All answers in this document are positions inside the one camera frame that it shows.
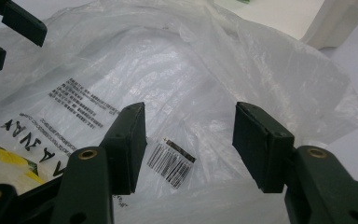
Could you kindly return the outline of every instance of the plastic wrap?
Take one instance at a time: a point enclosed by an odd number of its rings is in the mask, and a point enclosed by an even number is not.
[[[32,161],[0,148],[0,183],[13,185],[19,194],[44,184],[41,170]]]
[[[148,146],[135,194],[114,200],[116,223],[287,222],[282,195],[258,192],[231,145],[237,101],[263,107],[297,145],[358,127],[358,97],[330,60],[209,2],[101,1],[46,24],[42,49],[0,30],[0,147],[50,180],[121,108],[145,102]],[[167,180],[151,158],[169,151],[184,175]]]

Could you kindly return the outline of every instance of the black clamp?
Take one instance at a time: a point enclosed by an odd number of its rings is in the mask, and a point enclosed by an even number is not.
[[[112,194],[135,192],[146,145],[145,104],[129,105],[98,147],[70,156],[63,176],[20,196],[0,184],[0,224],[114,223]]]
[[[48,28],[46,25],[9,0],[0,0],[0,15],[3,16],[2,23],[42,47]],[[5,62],[6,51],[0,48],[0,70]]]
[[[333,153],[293,148],[294,136],[263,109],[242,102],[236,108],[232,145],[264,193],[287,186],[291,223],[358,223],[358,182]]]

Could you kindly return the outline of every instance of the printed label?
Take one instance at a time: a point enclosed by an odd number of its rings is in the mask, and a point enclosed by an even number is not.
[[[97,113],[82,103],[84,98],[89,99],[101,109],[107,110],[112,116],[118,114],[117,109],[92,94],[73,78],[62,83],[61,86],[49,93],[48,96],[63,105],[91,129],[95,129],[96,127],[102,128],[103,124],[95,118]]]
[[[123,197],[121,197],[120,195],[114,194],[112,197],[113,197],[113,202],[115,204],[114,207],[117,207],[117,205],[120,206],[120,207],[127,207],[128,206],[127,203],[123,202]]]
[[[190,172],[196,158],[174,142],[167,139],[164,141],[165,143],[157,145],[147,165],[178,189]]]
[[[60,111],[63,117],[75,116],[78,119],[64,125],[79,127],[76,132],[81,135],[99,134],[104,132],[104,125],[110,125],[115,120],[119,111],[99,98],[93,92],[87,90],[73,78],[62,83],[48,94],[48,101],[52,99],[59,106],[53,106],[55,112]],[[11,120],[2,120],[0,130],[9,133],[13,143],[17,142],[27,152],[32,153],[32,160],[46,168],[48,179],[61,175],[64,171],[66,159],[60,157],[61,152],[69,157],[85,143],[77,146],[76,139],[61,128],[62,123],[49,117],[39,117],[35,114],[20,113]]]

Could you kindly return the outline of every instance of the transparent plastic bag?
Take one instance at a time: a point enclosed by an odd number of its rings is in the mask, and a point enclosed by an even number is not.
[[[330,60],[210,2],[101,1],[46,24],[42,49],[0,30],[0,147],[50,180],[74,150],[99,145],[123,107],[145,102],[148,146],[135,194],[115,196],[116,223],[285,222],[282,205],[258,212],[282,195],[255,195],[231,145],[237,101],[264,108],[297,146],[358,127],[358,97]]]
[[[45,183],[40,175],[43,170],[34,162],[0,148],[0,183],[11,184],[23,194]]]

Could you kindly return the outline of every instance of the barcode label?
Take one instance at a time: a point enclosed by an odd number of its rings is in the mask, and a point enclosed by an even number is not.
[[[166,144],[158,143],[147,165],[162,175],[174,188],[178,189],[185,180],[196,159],[166,140]]]

